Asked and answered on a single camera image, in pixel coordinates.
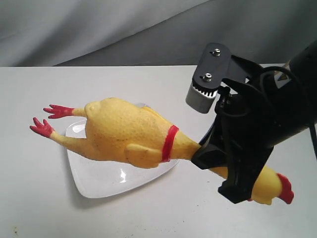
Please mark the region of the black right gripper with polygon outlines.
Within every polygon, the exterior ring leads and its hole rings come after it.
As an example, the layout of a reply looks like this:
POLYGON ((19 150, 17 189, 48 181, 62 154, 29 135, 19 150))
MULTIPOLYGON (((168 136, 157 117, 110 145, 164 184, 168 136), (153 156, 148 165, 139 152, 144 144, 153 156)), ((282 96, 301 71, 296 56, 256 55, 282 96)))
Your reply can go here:
POLYGON ((218 193, 237 204, 251 198, 253 186, 273 151, 261 142, 272 108, 258 87, 263 67, 237 56, 212 57, 212 87, 221 95, 212 126, 212 144, 191 162, 201 170, 226 167, 218 193))

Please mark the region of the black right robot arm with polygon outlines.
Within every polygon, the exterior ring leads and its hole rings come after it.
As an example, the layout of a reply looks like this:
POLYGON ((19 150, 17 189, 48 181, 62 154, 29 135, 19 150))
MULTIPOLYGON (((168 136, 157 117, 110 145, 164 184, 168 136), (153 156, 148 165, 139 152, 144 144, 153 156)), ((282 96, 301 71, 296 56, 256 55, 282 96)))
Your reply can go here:
POLYGON ((206 45, 186 103, 216 117, 191 161, 224 177, 218 192, 232 203, 290 204, 288 178, 266 167, 274 146, 309 129, 317 142, 317 45, 283 66, 262 67, 220 43, 206 45))

